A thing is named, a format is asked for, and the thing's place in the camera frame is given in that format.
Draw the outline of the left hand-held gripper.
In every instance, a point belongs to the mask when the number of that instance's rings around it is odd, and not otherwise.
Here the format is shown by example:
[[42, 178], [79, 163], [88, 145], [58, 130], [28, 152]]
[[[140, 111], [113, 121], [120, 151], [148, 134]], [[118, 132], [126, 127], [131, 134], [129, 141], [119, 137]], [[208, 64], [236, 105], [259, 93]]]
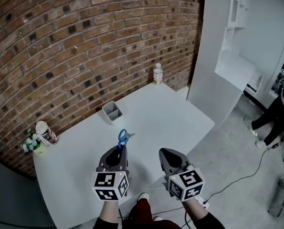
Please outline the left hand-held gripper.
[[101, 156], [92, 174], [92, 190], [101, 201], [120, 201], [127, 196], [128, 175], [127, 147], [114, 146]]

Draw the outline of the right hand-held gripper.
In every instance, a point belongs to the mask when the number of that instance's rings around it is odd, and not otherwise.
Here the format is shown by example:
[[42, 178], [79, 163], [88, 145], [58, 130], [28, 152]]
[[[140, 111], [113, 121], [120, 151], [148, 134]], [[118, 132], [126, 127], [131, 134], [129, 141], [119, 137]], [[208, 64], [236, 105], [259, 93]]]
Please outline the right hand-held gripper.
[[205, 185], [205, 179], [199, 168], [196, 168], [193, 164], [188, 164], [170, 174], [170, 164], [185, 164], [187, 158], [184, 154], [174, 149], [161, 148], [159, 160], [162, 170], [167, 175], [165, 177], [167, 180], [166, 188], [171, 197], [185, 202], [200, 195]]

